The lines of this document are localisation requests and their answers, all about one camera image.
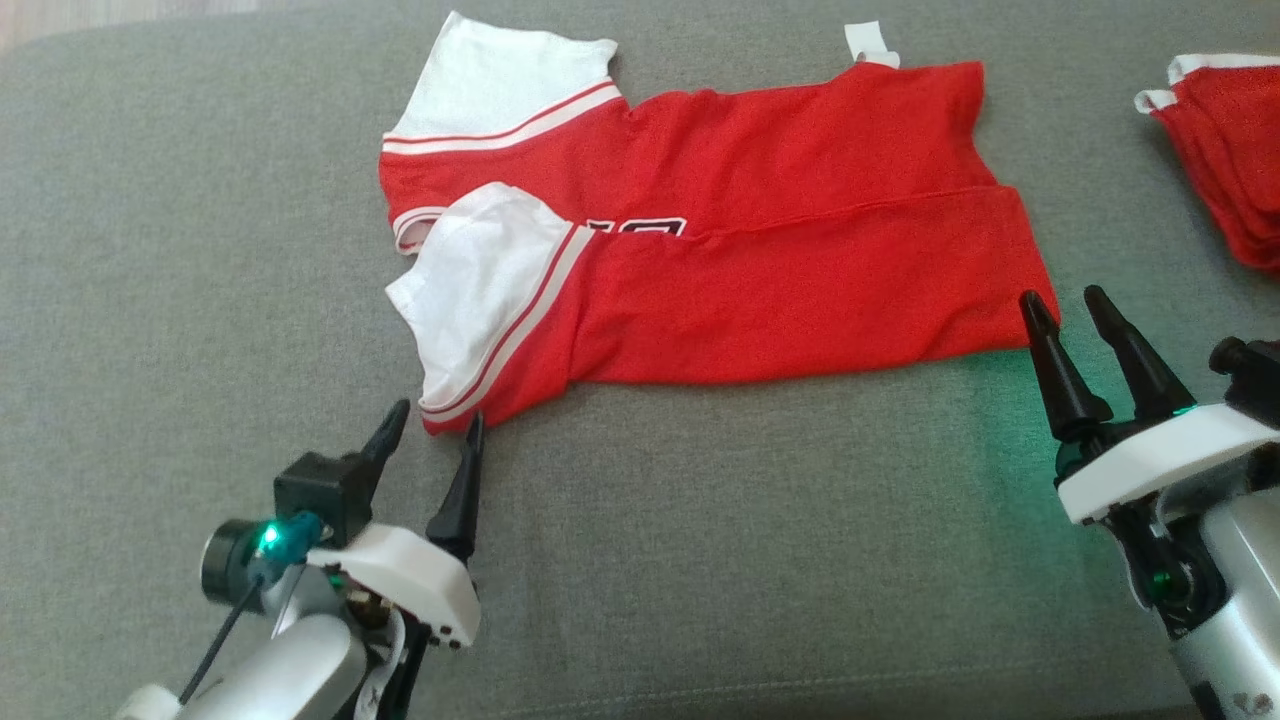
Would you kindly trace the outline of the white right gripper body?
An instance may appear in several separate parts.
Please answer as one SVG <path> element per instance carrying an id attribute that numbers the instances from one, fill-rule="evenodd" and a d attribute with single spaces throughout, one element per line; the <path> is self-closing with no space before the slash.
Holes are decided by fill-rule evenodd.
<path id="1" fill-rule="evenodd" d="M 1102 519 L 1126 503 L 1230 462 L 1279 432 L 1226 404 L 1193 407 L 1102 452 L 1059 486 L 1074 524 Z"/>

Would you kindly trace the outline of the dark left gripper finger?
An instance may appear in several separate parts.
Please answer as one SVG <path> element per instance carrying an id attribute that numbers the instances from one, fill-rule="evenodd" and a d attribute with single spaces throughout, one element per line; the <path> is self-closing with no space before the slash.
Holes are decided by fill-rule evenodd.
<path id="1" fill-rule="evenodd" d="M 379 427 L 360 451 L 362 477 L 365 480 L 380 480 L 387 461 L 397 451 L 406 421 L 410 418 L 411 401 L 399 398 L 393 402 Z"/>
<path id="2" fill-rule="evenodd" d="M 484 445 L 485 418 L 476 413 L 465 434 L 451 487 L 428 523 L 428 539 L 458 561 L 468 561 L 475 552 Z"/>

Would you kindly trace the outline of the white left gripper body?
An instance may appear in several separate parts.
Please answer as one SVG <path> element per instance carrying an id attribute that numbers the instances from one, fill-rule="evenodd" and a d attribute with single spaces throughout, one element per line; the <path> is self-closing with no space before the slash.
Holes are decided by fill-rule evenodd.
<path id="1" fill-rule="evenodd" d="M 449 647 L 476 641 L 481 606 L 468 569 L 410 529 L 367 525 L 342 550 L 310 550 L 308 565 L 339 571 L 431 626 Z"/>

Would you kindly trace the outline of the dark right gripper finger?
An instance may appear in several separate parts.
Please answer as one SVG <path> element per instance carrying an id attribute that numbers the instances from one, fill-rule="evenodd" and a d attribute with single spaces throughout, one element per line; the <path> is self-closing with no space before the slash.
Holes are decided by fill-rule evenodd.
<path id="1" fill-rule="evenodd" d="M 1085 287 L 1085 305 L 1100 337 L 1117 359 L 1138 421 L 1164 421 L 1196 406 L 1190 391 L 1102 287 Z"/>
<path id="2" fill-rule="evenodd" d="M 1060 325 L 1033 290 L 1020 296 L 1020 311 L 1051 436 L 1076 442 L 1114 419 L 1108 404 L 1094 395 L 1060 341 Z"/>

